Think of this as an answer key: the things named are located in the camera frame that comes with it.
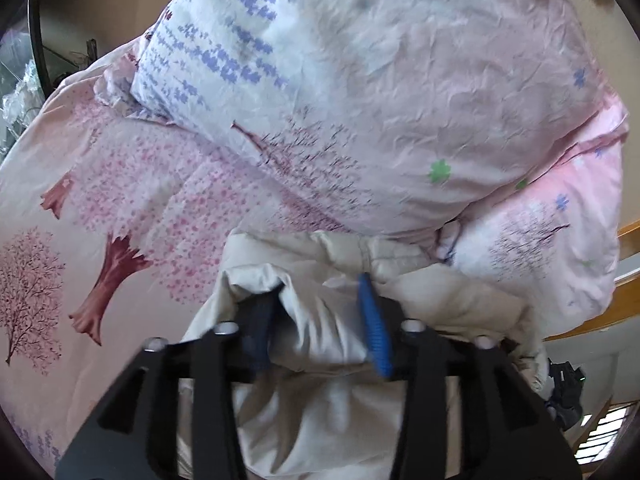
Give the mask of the beige puffer jacket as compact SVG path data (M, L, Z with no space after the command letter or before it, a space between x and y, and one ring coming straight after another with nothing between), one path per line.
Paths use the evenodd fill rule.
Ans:
M233 393L243 460L253 476L390 475L405 388L373 369L357 307L361 274L445 336L512 339L512 363L530 388L544 388L547 356L533 309L523 299L432 263L414 245L337 232L237 230L186 339L233 320L246 297L280 289L285 316L269 351L272 365Z

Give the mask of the pink floral bed sheet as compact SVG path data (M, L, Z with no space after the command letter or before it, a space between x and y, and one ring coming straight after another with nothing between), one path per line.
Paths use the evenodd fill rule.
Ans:
M334 222L225 148L126 117L130 42L62 82L1 165L1 407L47 474L146 338L179 340L239 226Z

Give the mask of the right floral pillow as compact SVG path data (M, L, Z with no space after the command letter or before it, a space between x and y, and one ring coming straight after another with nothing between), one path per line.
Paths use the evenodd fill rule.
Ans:
M610 305L620 243L628 112L605 92L551 166L488 196L438 233L435 254L470 278L524 298L544 336Z

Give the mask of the left floral pillow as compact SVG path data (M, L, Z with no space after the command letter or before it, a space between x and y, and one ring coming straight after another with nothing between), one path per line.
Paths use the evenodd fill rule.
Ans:
M132 95L367 234L552 162L601 104L570 0L172 0Z

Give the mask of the floral pillow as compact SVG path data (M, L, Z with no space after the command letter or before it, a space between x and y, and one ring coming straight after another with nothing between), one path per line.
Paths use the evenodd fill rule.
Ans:
M570 0L172 0L132 95L367 234L552 162L601 104Z
M605 92L551 166L488 196L438 233L435 254L470 278L524 298L544 336L610 305L620 243L628 112Z

